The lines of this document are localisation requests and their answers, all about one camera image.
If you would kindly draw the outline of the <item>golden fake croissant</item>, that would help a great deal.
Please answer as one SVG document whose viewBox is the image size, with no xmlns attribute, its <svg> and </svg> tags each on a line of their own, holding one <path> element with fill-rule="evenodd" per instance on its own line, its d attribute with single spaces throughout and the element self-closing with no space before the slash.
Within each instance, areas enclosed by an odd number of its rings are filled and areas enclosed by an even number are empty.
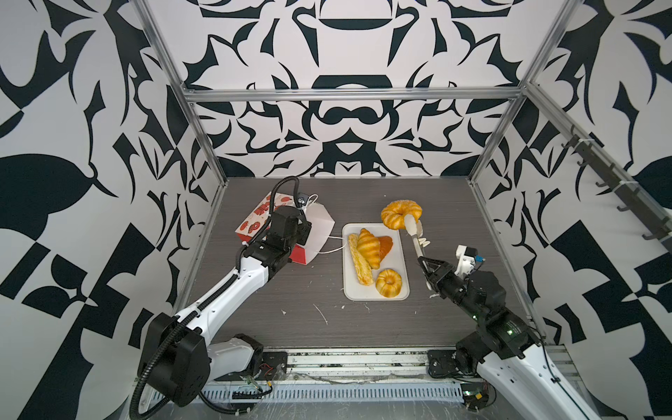
<svg viewBox="0 0 672 420">
<path fill-rule="evenodd" d="M 378 270 L 381 265 L 381 247 L 381 241 L 377 236 L 374 236 L 367 229 L 362 229 L 360 231 L 357 241 L 357 250 L 374 270 Z"/>
</svg>

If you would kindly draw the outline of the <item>long yellow fake bread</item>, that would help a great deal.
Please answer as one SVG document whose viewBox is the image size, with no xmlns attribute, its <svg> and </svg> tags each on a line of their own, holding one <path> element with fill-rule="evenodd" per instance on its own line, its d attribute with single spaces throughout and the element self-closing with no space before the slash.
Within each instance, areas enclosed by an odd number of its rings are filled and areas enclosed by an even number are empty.
<svg viewBox="0 0 672 420">
<path fill-rule="evenodd" d="M 373 271 L 369 262 L 358 250 L 358 241 L 358 234 L 350 234 L 348 236 L 348 247 L 353 259 L 353 266 L 355 266 L 355 273 L 358 282 L 361 285 L 370 286 L 374 283 Z"/>
</svg>

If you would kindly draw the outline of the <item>round fluted yellow bun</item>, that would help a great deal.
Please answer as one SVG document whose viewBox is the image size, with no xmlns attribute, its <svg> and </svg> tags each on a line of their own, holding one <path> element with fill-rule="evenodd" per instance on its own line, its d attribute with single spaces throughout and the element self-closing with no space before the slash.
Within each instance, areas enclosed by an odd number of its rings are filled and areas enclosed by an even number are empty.
<svg viewBox="0 0 672 420">
<path fill-rule="evenodd" d="M 376 279 L 376 290 L 386 299 L 397 297 L 403 288 L 402 276 L 393 269 L 381 271 Z"/>
</svg>

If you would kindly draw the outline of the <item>orange fake croissant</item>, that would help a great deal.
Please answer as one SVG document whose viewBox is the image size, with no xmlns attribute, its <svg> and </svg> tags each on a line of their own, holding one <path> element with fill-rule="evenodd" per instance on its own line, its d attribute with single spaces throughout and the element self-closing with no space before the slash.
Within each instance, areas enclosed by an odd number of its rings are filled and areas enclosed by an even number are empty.
<svg viewBox="0 0 672 420">
<path fill-rule="evenodd" d="M 380 260 L 382 261 L 392 250 L 394 246 L 394 241 L 390 236 L 379 236 L 378 240 L 380 243 L 379 257 Z"/>
</svg>

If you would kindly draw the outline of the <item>golden ring shaped bread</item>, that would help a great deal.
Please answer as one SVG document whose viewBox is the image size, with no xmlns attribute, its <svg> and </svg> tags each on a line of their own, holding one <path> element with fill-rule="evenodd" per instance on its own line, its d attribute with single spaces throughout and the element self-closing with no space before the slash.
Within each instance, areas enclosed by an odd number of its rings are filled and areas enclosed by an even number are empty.
<svg viewBox="0 0 672 420">
<path fill-rule="evenodd" d="M 415 222 L 418 222 L 423 214 L 423 208 L 410 199 L 393 201 L 383 208 L 381 212 L 381 221 L 384 226 L 392 230 L 405 228 L 405 217 L 411 215 Z"/>
</svg>

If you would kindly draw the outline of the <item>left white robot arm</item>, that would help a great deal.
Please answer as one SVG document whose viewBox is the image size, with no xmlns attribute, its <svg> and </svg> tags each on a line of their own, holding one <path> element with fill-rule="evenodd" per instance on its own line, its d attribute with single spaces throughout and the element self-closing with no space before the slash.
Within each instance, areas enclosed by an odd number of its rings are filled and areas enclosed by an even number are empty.
<svg viewBox="0 0 672 420">
<path fill-rule="evenodd" d="M 131 395 L 132 419 L 149 418 L 170 402 L 184 407 L 219 377 L 255 374 L 264 351 L 260 343 L 244 334 L 219 344 L 213 338 L 290 262 L 292 250 L 306 244 L 310 231 L 305 208 L 280 206 L 219 283 L 177 314 L 161 313 L 150 322 Z"/>
</svg>

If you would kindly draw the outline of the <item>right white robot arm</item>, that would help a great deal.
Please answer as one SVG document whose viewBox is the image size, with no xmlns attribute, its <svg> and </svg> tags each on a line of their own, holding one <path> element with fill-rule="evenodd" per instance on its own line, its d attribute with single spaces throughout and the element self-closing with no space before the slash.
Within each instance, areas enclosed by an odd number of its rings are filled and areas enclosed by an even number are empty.
<svg viewBox="0 0 672 420">
<path fill-rule="evenodd" d="M 455 350 L 428 353 L 434 379 L 478 376 L 526 419 L 596 419 L 598 413 L 552 362 L 540 332 L 507 307 L 494 273 L 465 274 L 449 262 L 419 257 L 430 289 L 475 324 Z"/>
</svg>

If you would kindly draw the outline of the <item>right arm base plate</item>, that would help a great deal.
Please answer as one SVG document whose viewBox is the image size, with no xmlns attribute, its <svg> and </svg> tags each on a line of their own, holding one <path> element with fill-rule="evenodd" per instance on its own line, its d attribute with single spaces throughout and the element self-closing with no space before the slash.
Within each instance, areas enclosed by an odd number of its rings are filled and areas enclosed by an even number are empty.
<svg viewBox="0 0 672 420">
<path fill-rule="evenodd" d="M 472 358 L 464 349 L 429 350 L 428 375 L 434 379 L 470 376 L 473 370 Z"/>
</svg>

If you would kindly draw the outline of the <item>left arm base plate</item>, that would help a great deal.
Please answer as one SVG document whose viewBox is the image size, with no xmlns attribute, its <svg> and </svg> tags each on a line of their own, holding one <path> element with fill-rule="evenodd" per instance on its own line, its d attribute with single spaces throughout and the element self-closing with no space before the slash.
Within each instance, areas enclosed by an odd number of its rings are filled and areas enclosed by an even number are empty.
<svg viewBox="0 0 672 420">
<path fill-rule="evenodd" d="M 288 365 L 288 353 L 285 351 L 264 351 L 254 356 L 251 368 L 243 372 L 234 372 L 215 378 L 216 382 L 243 381 L 247 376 L 252 379 L 270 381 L 283 376 Z"/>
</svg>

